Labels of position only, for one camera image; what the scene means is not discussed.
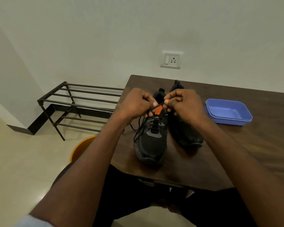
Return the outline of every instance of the person's right hand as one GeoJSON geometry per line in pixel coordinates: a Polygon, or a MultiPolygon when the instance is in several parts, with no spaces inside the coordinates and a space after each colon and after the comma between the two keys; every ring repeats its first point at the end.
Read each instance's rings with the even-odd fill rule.
{"type": "Polygon", "coordinates": [[[163,108],[168,112],[174,110],[185,122],[196,125],[207,119],[200,96],[195,90],[176,89],[164,97],[163,108]]]}

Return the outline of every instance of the wood grain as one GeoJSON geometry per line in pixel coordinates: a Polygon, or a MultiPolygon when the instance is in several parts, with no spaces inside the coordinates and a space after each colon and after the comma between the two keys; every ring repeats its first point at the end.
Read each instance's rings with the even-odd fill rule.
{"type": "MultiPolygon", "coordinates": [[[[134,88],[153,94],[159,88],[168,93],[174,80],[147,76],[130,76],[118,104],[134,88]]],[[[245,126],[219,124],[224,131],[240,142],[267,168],[284,179],[284,93],[227,87],[181,81],[187,89],[194,89],[203,104],[209,98],[236,100],[244,103],[253,116],[245,126]]],[[[132,122],[138,128],[138,119],[132,122]]],[[[221,190],[233,187],[224,169],[204,143],[198,151],[185,151],[168,134],[167,152],[161,167],[149,167],[136,157],[133,145],[135,131],[130,126],[117,144],[111,163],[119,170],[166,183],[194,188],[221,190]]]]}

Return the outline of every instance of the wooden table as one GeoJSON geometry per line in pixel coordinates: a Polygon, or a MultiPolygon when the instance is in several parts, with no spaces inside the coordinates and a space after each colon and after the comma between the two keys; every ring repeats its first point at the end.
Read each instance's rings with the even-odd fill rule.
{"type": "MultiPolygon", "coordinates": [[[[134,88],[154,93],[164,88],[168,93],[174,80],[131,75],[118,104],[134,88]]],[[[244,103],[253,116],[245,126],[219,124],[261,163],[284,179],[284,93],[227,87],[181,81],[187,89],[194,89],[203,104],[209,98],[236,100],[244,103]]],[[[132,122],[138,128],[138,119],[132,122]]],[[[224,169],[204,143],[197,152],[183,150],[167,136],[167,152],[161,167],[150,167],[138,160],[134,151],[135,131],[130,126],[117,144],[111,163],[119,170],[162,183],[172,183],[193,188],[221,190],[233,187],[224,169]]]]}

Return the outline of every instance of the hand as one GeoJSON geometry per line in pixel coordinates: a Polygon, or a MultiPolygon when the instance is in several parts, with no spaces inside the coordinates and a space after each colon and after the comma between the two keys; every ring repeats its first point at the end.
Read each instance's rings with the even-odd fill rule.
{"type": "Polygon", "coordinates": [[[153,116],[151,109],[157,105],[157,101],[151,94],[140,88],[134,88],[121,104],[120,112],[123,116],[132,121],[140,116],[153,116]]]}
{"type": "Polygon", "coordinates": [[[175,110],[175,115],[179,115],[191,125],[196,125],[197,122],[208,118],[200,96],[195,90],[176,89],[167,94],[164,99],[163,108],[168,112],[175,110]]]}

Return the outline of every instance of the sneaker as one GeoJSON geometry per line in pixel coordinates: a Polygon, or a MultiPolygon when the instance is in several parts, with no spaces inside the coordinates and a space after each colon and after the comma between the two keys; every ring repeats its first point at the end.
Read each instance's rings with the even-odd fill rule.
{"type": "MultiPolygon", "coordinates": [[[[154,98],[160,104],[164,102],[165,90],[160,88],[154,98]]],[[[134,137],[138,159],[150,165],[160,165],[167,150],[167,111],[159,106],[153,117],[143,119],[134,137]]]]}
{"type": "MultiPolygon", "coordinates": [[[[175,80],[170,92],[176,89],[184,89],[178,80],[175,80]]],[[[202,136],[179,116],[175,116],[174,111],[168,113],[168,126],[172,137],[181,147],[197,149],[203,145],[202,136]]]]}

